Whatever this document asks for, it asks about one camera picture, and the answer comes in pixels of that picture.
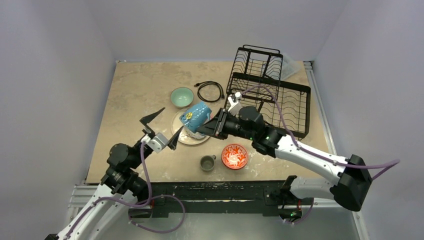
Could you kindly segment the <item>blue polka dot mug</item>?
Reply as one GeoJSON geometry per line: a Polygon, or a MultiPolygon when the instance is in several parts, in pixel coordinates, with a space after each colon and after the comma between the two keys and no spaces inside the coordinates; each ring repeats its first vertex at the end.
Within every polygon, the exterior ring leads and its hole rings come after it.
{"type": "Polygon", "coordinates": [[[186,129],[192,133],[197,132],[197,128],[202,126],[205,122],[211,119],[212,110],[206,105],[205,102],[201,101],[189,109],[187,109],[180,117],[180,122],[185,126],[186,129]]]}

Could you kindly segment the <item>red floral bowl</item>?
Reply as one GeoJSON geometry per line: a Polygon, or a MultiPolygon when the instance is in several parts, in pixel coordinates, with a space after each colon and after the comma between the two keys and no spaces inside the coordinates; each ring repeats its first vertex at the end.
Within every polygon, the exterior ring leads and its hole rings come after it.
{"type": "Polygon", "coordinates": [[[247,165],[249,153],[242,145],[232,143],[223,148],[220,158],[227,168],[231,170],[240,170],[247,165]]]}

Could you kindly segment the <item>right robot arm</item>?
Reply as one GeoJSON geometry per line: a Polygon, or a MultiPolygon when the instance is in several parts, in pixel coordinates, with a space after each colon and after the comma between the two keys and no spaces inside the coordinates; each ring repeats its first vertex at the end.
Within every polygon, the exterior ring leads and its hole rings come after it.
{"type": "Polygon", "coordinates": [[[290,161],[324,178],[309,187],[297,178],[283,187],[280,196],[288,204],[303,198],[324,198],[358,212],[373,182],[360,156],[353,154],[346,158],[298,143],[286,130],[267,124],[253,106],[242,107],[238,116],[220,108],[212,119],[196,130],[220,140],[229,135],[251,140],[252,147],[260,154],[290,161]]]}

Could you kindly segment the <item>small grey mug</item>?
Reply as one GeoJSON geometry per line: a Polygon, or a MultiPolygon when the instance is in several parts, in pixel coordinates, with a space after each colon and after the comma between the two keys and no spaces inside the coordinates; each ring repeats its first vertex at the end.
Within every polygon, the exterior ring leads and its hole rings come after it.
{"type": "Polygon", "coordinates": [[[200,159],[200,168],[204,172],[210,172],[215,167],[215,155],[205,155],[200,159]]]}

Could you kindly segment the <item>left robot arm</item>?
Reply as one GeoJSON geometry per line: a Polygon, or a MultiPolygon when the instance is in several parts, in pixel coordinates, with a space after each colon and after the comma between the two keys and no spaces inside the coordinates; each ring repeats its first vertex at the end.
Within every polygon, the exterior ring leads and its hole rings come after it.
{"type": "Polygon", "coordinates": [[[180,127],[170,139],[154,132],[148,124],[162,111],[140,119],[144,135],[133,145],[117,143],[109,150],[108,168],[92,197],[77,216],[59,233],[49,234],[48,240],[99,240],[107,228],[130,208],[148,207],[154,199],[149,175],[141,178],[135,169],[146,166],[153,152],[165,148],[175,150],[183,130],[180,127]]]}

